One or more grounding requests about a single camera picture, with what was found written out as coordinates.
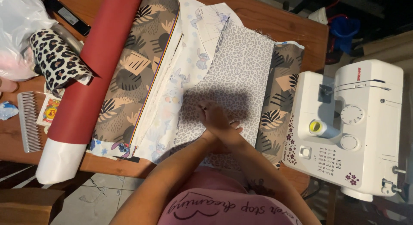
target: leopard print fabric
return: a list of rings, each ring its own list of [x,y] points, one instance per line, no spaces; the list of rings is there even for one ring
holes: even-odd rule
[[[30,37],[34,57],[46,78],[46,86],[53,95],[62,98],[61,88],[70,79],[87,85],[93,77],[90,69],[83,63],[66,42],[52,29],[43,29]]]
[[[188,145],[205,131],[195,111],[197,103],[204,100],[217,101],[228,115],[239,119],[244,128],[242,136],[255,145],[274,43],[232,22],[225,25],[209,73],[184,95],[174,143],[178,148]],[[230,154],[210,154],[203,164],[240,170]]]

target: white comb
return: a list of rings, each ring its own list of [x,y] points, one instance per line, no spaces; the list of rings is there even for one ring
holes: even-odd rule
[[[35,93],[33,91],[19,93],[17,101],[24,152],[40,151],[43,147],[40,139],[40,129],[36,124]]]

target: wooden table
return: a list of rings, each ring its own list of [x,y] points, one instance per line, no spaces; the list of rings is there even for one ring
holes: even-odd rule
[[[102,0],[60,0],[89,25],[93,26],[94,17]],[[328,27],[309,19],[298,17],[287,11],[276,9],[257,0],[198,0],[206,5],[225,2],[240,17],[245,27],[261,30],[269,34],[274,40],[294,40],[305,47],[302,62],[302,71],[318,71],[324,68],[325,52],[327,48]],[[85,38],[55,16],[79,40]],[[25,91],[43,92],[43,77],[36,77],[21,82],[15,93],[5,93],[0,102],[11,101],[17,105],[17,94]],[[43,133],[43,143],[47,136]],[[18,116],[6,121],[0,121],[0,160],[19,163],[38,164],[42,152],[26,154],[23,151],[22,135]],[[80,170],[99,172],[112,175],[145,178],[155,167],[152,162],[141,159],[139,163],[126,160],[111,160],[92,154],[85,154]],[[295,188],[302,193],[307,189],[309,176],[281,165],[281,172],[292,182]]]

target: white paper roll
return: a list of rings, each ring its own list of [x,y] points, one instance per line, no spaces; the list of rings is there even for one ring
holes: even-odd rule
[[[308,129],[310,130],[310,133],[323,138],[334,138],[340,134],[340,130],[320,120],[312,121]]]
[[[85,150],[86,144],[61,143],[48,138],[36,171],[39,183],[55,184],[75,177]]]

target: white sewing machine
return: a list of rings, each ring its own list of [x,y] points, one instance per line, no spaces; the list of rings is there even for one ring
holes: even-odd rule
[[[403,70],[379,60],[344,66],[334,79],[301,73],[283,163],[360,200],[393,196],[400,191],[397,173],[405,172],[397,167],[402,88]],[[336,101],[342,102],[337,129]]]

